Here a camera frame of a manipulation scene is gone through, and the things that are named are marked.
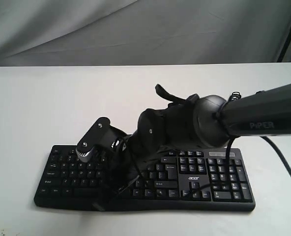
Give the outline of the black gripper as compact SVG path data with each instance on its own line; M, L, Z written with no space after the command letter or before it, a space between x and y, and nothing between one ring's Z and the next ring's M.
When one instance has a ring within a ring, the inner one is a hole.
M148 189L154 184L147 183L147 168L157 164L162 152L150 153L140 143L136 134L118 138L119 146L109 161L109 178L106 188L95 189L91 205L100 212L133 212L142 211L141 201L132 198L132 188L140 180Z

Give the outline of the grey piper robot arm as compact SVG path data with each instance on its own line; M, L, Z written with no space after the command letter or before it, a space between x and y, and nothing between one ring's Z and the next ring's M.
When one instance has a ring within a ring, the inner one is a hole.
M107 118L93 126L93 156L103 156L102 180L90 195L98 211L251 211L255 201L240 153L241 136L291 135L291 84L242 97L186 99L166 92L167 108L147 109L131 134Z

